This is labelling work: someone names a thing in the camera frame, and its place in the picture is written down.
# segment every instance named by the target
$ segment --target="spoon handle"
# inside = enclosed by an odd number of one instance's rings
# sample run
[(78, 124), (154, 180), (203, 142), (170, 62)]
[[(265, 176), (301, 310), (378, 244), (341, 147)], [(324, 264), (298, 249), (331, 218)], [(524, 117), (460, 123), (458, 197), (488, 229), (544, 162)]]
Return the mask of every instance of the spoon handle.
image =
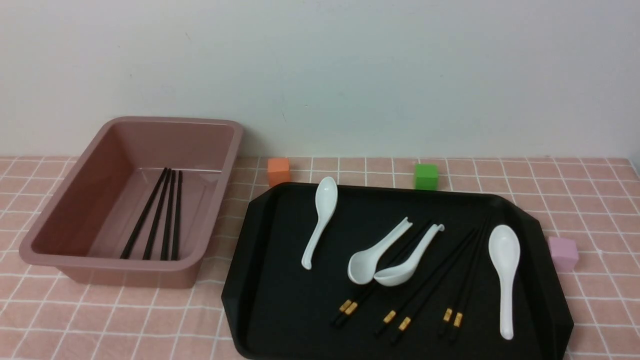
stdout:
[(320, 235), (322, 235), (322, 231), (324, 230), (325, 226), (326, 221), (318, 221), (314, 232), (311, 234), (311, 238), (309, 238), (307, 248), (305, 248), (305, 252), (302, 254), (302, 267), (307, 270), (311, 270), (311, 257), (313, 257), (314, 255), (316, 245), (320, 240)]
[(513, 278), (500, 285), (500, 335), (513, 339)]
[(400, 239), (404, 233), (413, 225), (412, 222), (409, 222), (409, 218), (405, 217), (396, 227), (391, 230), (382, 240), (380, 240), (377, 244), (373, 245), (369, 250), (371, 251), (371, 257), (376, 260), (380, 259), (387, 249), (391, 247), (391, 245), (395, 244), (396, 240)]
[(427, 233), (422, 237), (422, 240), (415, 247), (411, 256), (405, 262), (411, 264), (417, 264), (418, 262), (420, 262), (420, 259), (422, 258), (424, 252), (427, 250), (427, 247), (429, 247), (431, 240), (433, 240), (433, 238), (439, 231), (444, 231), (444, 225), (433, 224), (429, 228), (429, 231), (427, 231)]

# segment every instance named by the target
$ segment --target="black chopsticks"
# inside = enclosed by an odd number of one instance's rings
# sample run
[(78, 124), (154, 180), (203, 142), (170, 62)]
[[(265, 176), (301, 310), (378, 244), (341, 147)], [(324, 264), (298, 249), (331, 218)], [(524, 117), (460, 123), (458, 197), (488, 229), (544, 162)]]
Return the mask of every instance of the black chopsticks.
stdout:
[(458, 331), (462, 326), (462, 319), (464, 317), (469, 299), (471, 298), (471, 291), (473, 290), (474, 281), (476, 279), (477, 266), (479, 263), (481, 252), (484, 249), (486, 243), (486, 232), (488, 230), (488, 223), (489, 218), (485, 220), (480, 230), (472, 259), (471, 261), (469, 261), (467, 267), (467, 271), (458, 284), (457, 291), (452, 294), (454, 295), (454, 300), (449, 301), (449, 305), (447, 306), (447, 309), (445, 310), (445, 313), (442, 317), (442, 322), (440, 322), (440, 326), (438, 327), (438, 336), (442, 337), (447, 332), (447, 329), (451, 324), (451, 320), (453, 320), (451, 326), (452, 330), (449, 335), (450, 342), (455, 341), (458, 337)]
[(167, 168), (164, 168), (164, 170), (162, 170), (162, 173), (160, 174), (160, 177), (158, 178), (158, 181), (154, 186), (154, 189), (151, 191), (151, 195), (149, 195), (147, 204), (145, 205), (145, 208), (142, 209), (142, 214), (140, 214), (138, 222), (136, 222), (136, 226), (133, 228), (133, 232), (131, 232), (129, 241), (127, 241), (127, 245), (125, 245), (124, 249), (122, 249), (122, 254), (120, 255), (120, 259), (129, 259), (129, 256), (131, 256), (131, 250), (133, 250), (133, 245), (136, 244), (138, 235), (140, 235), (140, 230), (142, 230), (142, 225), (144, 225), (145, 220), (147, 219), (147, 215), (151, 210), (151, 206), (154, 204), (154, 200), (156, 199), (156, 194), (158, 193), (158, 189), (160, 189), (160, 184), (162, 184), (163, 179), (166, 176), (166, 173), (168, 170), (169, 169)]
[(438, 274), (436, 281), (432, 282), (428, 287), (426, 287), (426, 290), (422, 291), (423, 294), (420, 301), (417, 303), (417, 305), (414, 307), (412, 311), (409, 311), (409, 315), (407, 315), (403, 319), (403, 321), (400, 323), (400, 325), (397, 327), (395, 333), (391, 337), (392, 345), (396, 345), (400, 341), (400, 339), (404, 335), (404, 332), (406, 331), (408, 326), (411, 324), (413, 319), (420, 313), (422, 308), (427, 304), (431, 295), (435, 292), (435, 290), (438, 288), (440, 283), (451, 271), (453, 266), (459, 261), (465, 249), (473, 242), (472, 241), (473, 239), (476, 239), (473, 247), (473, 251), (472, 251), (472, 257), (469, 261), (469, 266), (467, 268), (467, 271), (463, 273), (464, 275), (462, 279), (463, 281), (461, 282), (461, 285), (458, 286), (457, 292), (454, 293), (455, 294), (454, 299), (456, 300), (457, 304), (454, 305), (453, 307), (448, 307), (443, 317), (443, 322), (445, 322), (445, 319), (446, 319), (445, 331), (446, 331), (446, 325), (451, 321), (451, 319), (454, 319), (453, 321), (454, 329), (452, 330), (449, 339), (451, 342), (453, 342), (457, 338), (458, 331), (460, 329), (460, 326), (462, 325), (463, 314), (466, 310), (467, 304), (471, 296), (472, 284), (477, 272), (477, 264), (479, 262), (481, 251), (485, 243), (486, 232), (488, 230), (490, 219), (491, 219), (491, 214), (489, 214), (485, 218), (485, 220), (483, 221), (479, 229), (474, 229), (465, 237), (465, 239), (463, 240), (465, 244), (462, 245), (460, 249), (455, 249), (450, 256), (447, 256), (447, 258), (439, 264), (440, 266), (446, 263), (445, 268), (441, 269), (442, 271), (440, 271), (440, 273)]
[(154, 242), (156, 241), (156, 232), (158, 230), (158, 223), (160, 222), (160, 216), (162, 215), (162, 208), (164, 207), (164, 196), (166, 195), (166, 188), (168, 185), (169, 185), (169, 176), (165, 176), (164, 184), (162, 185), (162, 191), (160, 192), (160, 200), (158, 201), (158, 206), (156, 207), (156, 215), (154, 216), (154, 221), (151, 223), (151, 231), (149, 231), (147, 246), (145, 247), (144, 255), (142, 255), (142, 260), (151, 259), (151, 252), (154, 249)]
[(162, 251), (160, 260), (169, 260), (169, 237), (171, 237), (171, 221), (173, 213), (173, 187), (175, 185), (175, 170), (171, 170), (171, 186), (169, 187), (169, 200), (166, 208), (166, 218), (164, 219), (164, 236), (162, 239)]
[(178, 260), (180, 250), (180, 209), (182, 204), (182, 170), (178, 171), (178, 190), (175, 196), (175, 220), (173, 221), (173, 246), (171, 247), (171, 260)]
[[(391, 260), (387, 263), (386, 266), (392, 266), (392, 264), (396, 263), (398, 260), (402, 261), (406, 258), (410, 253), (412, 248), (420, 241), (420, 239), (424, 236), (424, 234), (429, 230), (432, 222), (430, 220), (425, 221), (424, 225), (419, 228), (418, 232), (415, 236), (411, 237), (411, 240), (406, 242), (395, 255), (392, 256)], [(342, 327), (349, 317), (353, 314), (354, 311), (358, 308), (358, 306), (362, 305), (370, 296), (373, 294), (375, 289), (378, 287), (377, 282), (372, 282), (368, 284), (358, 295), (351, 299), (347, 299), (338, 309), (337, 314), (332, 318), (331, 325), (335, 327)]]
[[(399, 337), (402, 335), (401, 333), (409, 326), (409, 323), (415, 318), (415, 315), (420, 311), (422, 306), (426, 304), (429, 300), (431, 294), (435, 291), (437, 286), (440, 284), (440, 281), (444, 278), (444, 276), (449, 273), (451, 268), (456, 264), (460, 256), (464, 253), (465, 249), (469, 246), (470, 241), (475, 235), (476, 229), (472, 229), (467, 233), (467, 235), (451, 250), (451, 253), (444, 257), (435, 267), (435, 269), (422, 281), (422, 283), (413, 291), (413, 293), (402, 302), (400, 306), (395, 307), (382, 319), (382, 323), (375, 330), (374, 335), (380, 336), (387, 327), (391, 324), (391, 322), (396, 318), (396, 316), (403, 311), (409, 304), (413, 302), (413, 300), (420, 293), (425, 293), (422, 298), (419, 306), (412, 312), (410, 316), (406, 316), (400, 326), (398, 327), (400, 335), (397, 334), (392, 338), (392, 343), (397, 342)], [(436, 278), (436, 281), (433, 282), (430, 286), (427, 286), (432, 278)]]
[[(151, 254), (154, 248), (154, 243), (156, 240), (156, 233), (158, 230), (158, 226), (160, 223), (160, 219), (162, 217), (162, 212), (164, 208), (164, 198), (166, 197), (167, 189), (169, 189), (169, 197), (167, 200), (167, 209), (166, 216), (164, 218), (164, 234), (163, 234), (163, 243), (161, 249), (160, 260), (166, 261), (169, 260), (169, 248), (170, 243), (172, 243), (172, 253), (171, 260), (178, 260), (179, 256), (179, 243), (180, 243), (180, 209), (182, 205), (182, 171), (178, 172), (178, 180), (177, 180), (177, 195), (176, 195), (176, 204), (175, 204), (175, 220), (173, 219), (173, 194), (176, 183), (176, 174), (175, 170), (170, 168), (164, 168), (160, 177), (157, 180), (154, 189), (151, 191), (151, 194), (145, 204), (145, 207), (142, 210), (142, 214), (140, 215), (136, 225), (134, 226), (133, 232), (131, 233), (127, 244), (125, 245), (122, 254), (120, 255), (120, 259), (129, 259), (131, 256), (131, 252), (133, 247), (140, 235), (140, 231), (147, 219), (149, 211), (155, 202), (156, 195), (158, 190), (160, 189), (160, 184), (162, 184), (162, 190), (160, 192), (160, 199), (157, 202), (156, 213), (154, 215), (153, 222), (151, 224), (151, 230), (149, 231), (149, 236), (147, 238), (147, 244), (145, 246), (145, 251), (142, 256), (142, 260), (151, 259)], [(172, 221), (173, 221), (173, 241), (171, 241), (171, 229), (172, 229)]]

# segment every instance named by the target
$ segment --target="pink plastic bin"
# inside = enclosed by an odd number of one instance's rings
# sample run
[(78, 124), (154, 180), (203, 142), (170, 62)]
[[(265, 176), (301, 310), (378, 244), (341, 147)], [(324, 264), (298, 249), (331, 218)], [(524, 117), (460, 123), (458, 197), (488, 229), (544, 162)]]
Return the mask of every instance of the pink plastic bin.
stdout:
[[(77, 282), (191, 287), (211, 239), (242, 134), (238, 123), (226, 120), (121, 117), (109, 121), (25, 236), (20, 256), (29, 264), (55, 266)], [(164, 167), (184, 173), (179, 259), (159, 260), (163, 211), (152, 259), (141, 260), (156, 204), (130, 259), (120, 259)]]

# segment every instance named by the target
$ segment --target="wall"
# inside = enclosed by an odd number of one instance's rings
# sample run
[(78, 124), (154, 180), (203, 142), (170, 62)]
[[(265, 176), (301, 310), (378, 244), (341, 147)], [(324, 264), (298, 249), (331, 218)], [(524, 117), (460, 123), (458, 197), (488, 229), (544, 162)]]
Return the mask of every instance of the wall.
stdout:
[(631, 155), (631, 163), (633, 164), (634, 168), (636, 169), (636, 172), (638, 174), (640, 174), (640, 151), (638, 151), (637, 153)]
[(245, 154), (630, 156), (639, 37), (638, 0), (3, 0), (0, 153), (168, 115)]

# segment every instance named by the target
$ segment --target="spoon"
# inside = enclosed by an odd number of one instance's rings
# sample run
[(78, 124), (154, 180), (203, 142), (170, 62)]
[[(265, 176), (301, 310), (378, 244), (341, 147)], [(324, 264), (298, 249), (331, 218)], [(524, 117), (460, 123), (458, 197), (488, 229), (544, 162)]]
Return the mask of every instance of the spoon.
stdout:
[(418, 267), (418, 263), (420, 263), (420, 259), (422, 258), (425, 250), (427, 250), (431, 240), (433, 240), (439, 231), (443, 230), (444, 225), (442, 224), (432, 225), (415, 247), (411, 256), (409, 256), (404, 263), (380, 270), (373, 275), (373, 278), (384, 286), (397, 286), (404, 284), (407, 280), (411, 279), (411, 276), (415, 273), (415, 269)]
[(327, 176), (320, 181), (318, 189), (316, 190), (318, 223), (316, 224), (314, 232), (311, 234), (304, 254), (302, 254), (302, 266), (307, 270), (311, 270), (311, 258), (314, 255), (318, 240), (320, 240), (320, 235), (322, 235), (324, 228), (333, 216), (336, 203), (338, 203), (338, 186), (332, 177)]
[(358, 285), (371, 282), (373, 274), (376, 273), (376, 267), (378, 266), (380, 257), (382, 257), (385, 251), (387, 251), (400, 236), (409, 230), (412, 225), (413, 223), (409, 222), (408, 218), (404, 218), (377, 244), (353, 254), (351, 259), (349, 259), (349, 265), (347, 267), (349, 279)]
[(500, 334), (513, 339), (513, 279), (520, 261), (518, 236), (507, 225), (498, 225), (489, 237), (489, 256), (500, 279)]

